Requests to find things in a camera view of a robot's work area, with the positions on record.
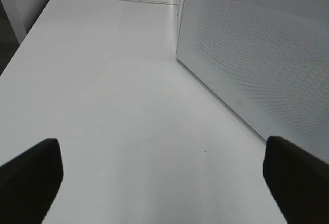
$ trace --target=dark carpet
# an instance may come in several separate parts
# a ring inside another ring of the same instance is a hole
[[[19,43],[0,1],[0,75],[18,47]]]

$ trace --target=black object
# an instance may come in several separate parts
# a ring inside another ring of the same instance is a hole
[[[289,224],[329,223],[329,165],[280,137],[267,141],[263,174]]]
[[[62,179],[57,139],[46,139],[1,166],[0,223],[41,223]]]

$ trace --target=floor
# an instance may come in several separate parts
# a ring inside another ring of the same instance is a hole
[[[19,43],[0,1],[0,75],[5,70],[18,47]]]

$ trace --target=perforated panel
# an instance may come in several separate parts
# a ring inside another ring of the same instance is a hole
[[[264,137],[329,161],[329,0],[185,0],[177,56]]]

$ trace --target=perforated metal screen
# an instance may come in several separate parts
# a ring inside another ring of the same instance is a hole
[[[265,138],[329,162],[329,0],[185,0],[177,56]]]

